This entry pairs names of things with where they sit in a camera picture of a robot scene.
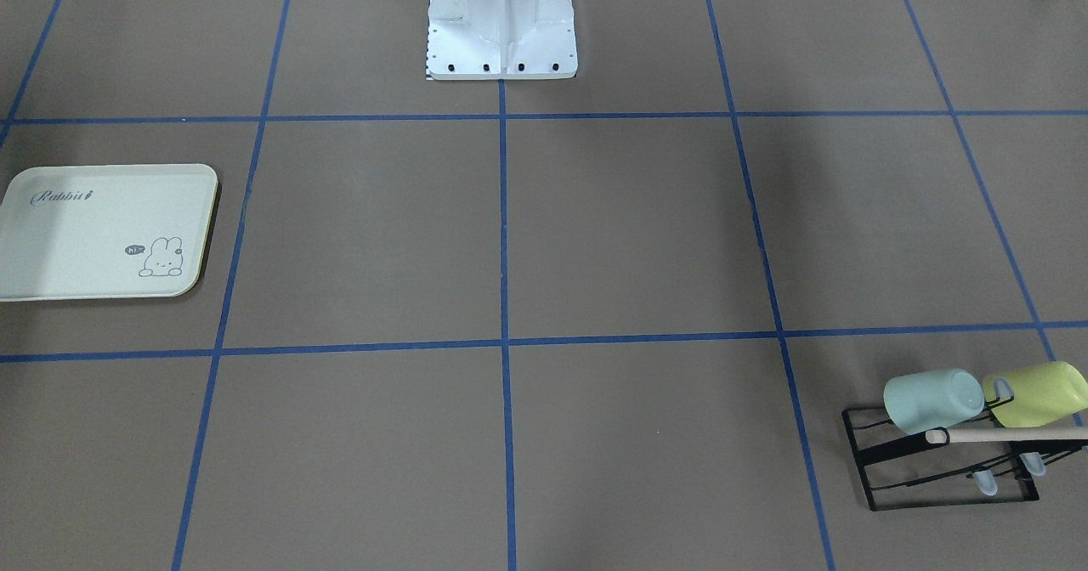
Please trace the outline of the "light green plastic cup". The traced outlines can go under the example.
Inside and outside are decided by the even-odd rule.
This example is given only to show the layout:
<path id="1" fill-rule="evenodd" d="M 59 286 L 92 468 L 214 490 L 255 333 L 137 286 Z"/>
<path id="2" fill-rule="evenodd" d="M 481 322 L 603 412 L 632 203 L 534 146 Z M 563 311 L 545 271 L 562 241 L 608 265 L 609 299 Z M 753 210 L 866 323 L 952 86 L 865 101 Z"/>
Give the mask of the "light green plastic cup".
<path id="1" fill-rule="evenodd" d="M 883 408 L 906 435 L 954 427 L 982 412 L 982 384 L 966 370 L 934 370 L 886 382 Z"/>

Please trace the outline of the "white rabbit print tray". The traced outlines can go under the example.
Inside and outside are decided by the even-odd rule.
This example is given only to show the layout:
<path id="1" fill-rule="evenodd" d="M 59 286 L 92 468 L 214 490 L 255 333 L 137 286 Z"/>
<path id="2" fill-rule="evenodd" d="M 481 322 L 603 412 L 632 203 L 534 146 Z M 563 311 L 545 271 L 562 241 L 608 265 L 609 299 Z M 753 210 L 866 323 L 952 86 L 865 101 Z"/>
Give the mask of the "white rabbit print tray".
<path id="1" fill-rule="evenodd" d="M 1 211 L 4 302 L 178 297 L 201 277 L 220 179 L 201 163 L 28 167 Z"/>

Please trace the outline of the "yellow plastic cup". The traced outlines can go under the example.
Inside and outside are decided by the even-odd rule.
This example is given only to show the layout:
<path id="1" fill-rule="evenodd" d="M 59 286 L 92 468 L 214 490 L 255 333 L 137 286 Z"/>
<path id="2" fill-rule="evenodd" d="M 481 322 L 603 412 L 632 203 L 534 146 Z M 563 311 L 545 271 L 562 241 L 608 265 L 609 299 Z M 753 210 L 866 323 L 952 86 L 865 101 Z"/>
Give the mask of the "yellow plastic cup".
<path id="1" fill-rule="evenodd" d="M 1068 362 L 1052 361 L 987 375 L 982 392 L 990 402 L 1001 397 L 996 390 L 999 380 L 1011 387 L 1011 402 L 992 409 L 1003 427 L 1044 427 L 1087 408 L 1087 382 L 1080 370 Z"/>

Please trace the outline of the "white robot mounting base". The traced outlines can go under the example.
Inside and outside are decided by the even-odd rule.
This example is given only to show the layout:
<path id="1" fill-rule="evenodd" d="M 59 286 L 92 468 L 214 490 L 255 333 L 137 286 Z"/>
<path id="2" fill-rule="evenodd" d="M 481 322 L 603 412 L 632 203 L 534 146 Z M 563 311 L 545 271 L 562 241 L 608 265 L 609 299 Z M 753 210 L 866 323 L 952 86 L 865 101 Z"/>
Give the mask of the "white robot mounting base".
<path id="1" fill-rule="evenodd" d="M 574 0 L 428 0 L 430 80 L 574 78 Z"/>

